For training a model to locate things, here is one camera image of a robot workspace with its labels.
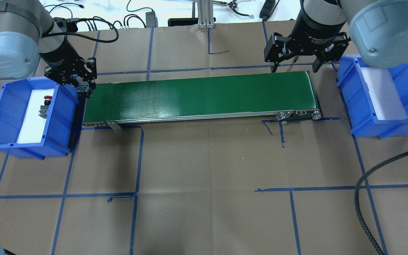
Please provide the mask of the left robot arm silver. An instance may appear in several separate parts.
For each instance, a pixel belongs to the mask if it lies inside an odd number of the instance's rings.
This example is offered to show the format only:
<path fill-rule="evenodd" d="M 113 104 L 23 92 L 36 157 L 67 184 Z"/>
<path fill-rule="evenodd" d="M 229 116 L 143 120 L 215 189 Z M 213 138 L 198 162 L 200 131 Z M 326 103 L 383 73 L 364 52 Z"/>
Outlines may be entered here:
<path fill-rule="evenodd" d="M 97 60 L 81 57 L 68 35 L 38 0 L 0 0 L 0 77 L 27 78 L 41 58 L 45 77 L 91 97 Z"/>

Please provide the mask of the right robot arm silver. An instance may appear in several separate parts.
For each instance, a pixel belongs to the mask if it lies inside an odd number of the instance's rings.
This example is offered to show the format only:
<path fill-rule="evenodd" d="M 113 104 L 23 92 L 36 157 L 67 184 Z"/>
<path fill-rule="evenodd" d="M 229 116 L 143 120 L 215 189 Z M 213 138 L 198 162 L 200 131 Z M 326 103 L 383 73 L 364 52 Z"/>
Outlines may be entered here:
<path fill-rule="evenodd" d="M 313 72 L 339 61 L 350 42 L 374 68 L 408 63 L 408 0 L 302 0 L 289 36 L 273 33 L 264 60 L 279 63 L 315 56 Z"/>

